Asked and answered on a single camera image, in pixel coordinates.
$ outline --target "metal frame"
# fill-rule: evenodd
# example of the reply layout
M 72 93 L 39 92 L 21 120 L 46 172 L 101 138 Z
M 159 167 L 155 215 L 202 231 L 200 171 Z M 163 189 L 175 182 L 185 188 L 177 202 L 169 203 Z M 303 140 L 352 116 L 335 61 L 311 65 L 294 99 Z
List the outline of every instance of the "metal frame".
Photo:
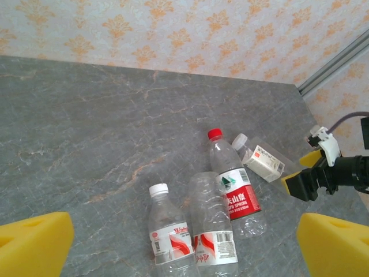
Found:
M 313 88 L 320 84 L 325 78 L 328 78 L 343 64 L 347 63 L 354 56 L 361 53 L 369 46 L 369 30 L 359 36 L 353 43 L 346 47 L 342 52 L 335 56 L 325 66 L 319 69 L 314 75 L 307 79 L 301 86 L 298 87 L 302 96 L 309 93 Z

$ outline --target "cable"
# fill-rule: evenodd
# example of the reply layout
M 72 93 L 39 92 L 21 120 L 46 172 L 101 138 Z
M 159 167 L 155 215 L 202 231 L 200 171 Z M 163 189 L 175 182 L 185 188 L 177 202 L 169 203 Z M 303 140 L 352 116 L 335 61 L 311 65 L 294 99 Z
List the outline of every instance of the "cable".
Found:
M 352 117 L 369 117 L 369 111 L 355 111 L 354 113 L 350 113 L 339 119 L 333 126 L 327 131 L 328 134 L 331 134 L 334 130 L 337 129 L 338 126 L 341 125 L 342 122 L 348 120 Z

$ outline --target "wahaha bottle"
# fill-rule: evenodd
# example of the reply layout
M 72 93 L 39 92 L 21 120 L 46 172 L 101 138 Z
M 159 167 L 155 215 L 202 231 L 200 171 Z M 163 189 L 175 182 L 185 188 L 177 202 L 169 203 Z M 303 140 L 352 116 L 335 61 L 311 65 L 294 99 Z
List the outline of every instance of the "wahaha bottle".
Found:
M 168 186 L 149 188 L 149 232 L 158 277 L 199 277 L 184 214 L 168 198 Z
M 195 257 L 201 276 L 237 276 L 227 197 L 219 175 L 204 172 L 193 176 L 189 196 Z

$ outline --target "bottle cap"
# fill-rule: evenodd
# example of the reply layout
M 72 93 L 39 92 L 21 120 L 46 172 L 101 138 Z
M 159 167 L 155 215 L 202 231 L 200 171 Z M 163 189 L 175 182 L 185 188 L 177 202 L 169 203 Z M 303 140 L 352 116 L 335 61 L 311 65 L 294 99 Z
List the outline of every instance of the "bottle cap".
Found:
M 168 193 L 168 186 L 167 184 L 157 184 L 157 185 L 153 185 L 149 188 L 150 191 L 150 196 L 151 198 L 154 196 L 157 196 L 158 194 L 162 194 L 162 193 Z
M 247 136 L 245 136 L 243 133 L 239 134 L 238 136 L 236 136 L 235 140 L 232 143 L 232 147 L 238 151 L 241 149 L 242 146 L 244 146 L 244 144 L 247 141 Z
M 213 138 L 218 137 L 218 136 L 222 136 L 222 135 L 223 135 L 223 133 L 221 132 L 221 129 L 218 129 L 218 128 L 208 131 L 209 140 L 212 140 Z

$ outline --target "wall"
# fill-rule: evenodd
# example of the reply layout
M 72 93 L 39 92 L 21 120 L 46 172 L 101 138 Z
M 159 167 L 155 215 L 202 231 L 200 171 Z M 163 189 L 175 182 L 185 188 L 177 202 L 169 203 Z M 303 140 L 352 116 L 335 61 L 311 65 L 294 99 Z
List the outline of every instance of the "wall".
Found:
M 305 97 L 317 122 L 330 128 L 348 113 L 369 111 L 368 75 L 369 47 Z M 364 150 L 360 118 L 345 121 L 333 134 L 344 156 L 369 156 L 369 150 Z M 360 195 L 369 209 L 369 195 Z
M 299 85 L 368 28 L 368 0 L 3 0 L 0 53 Z

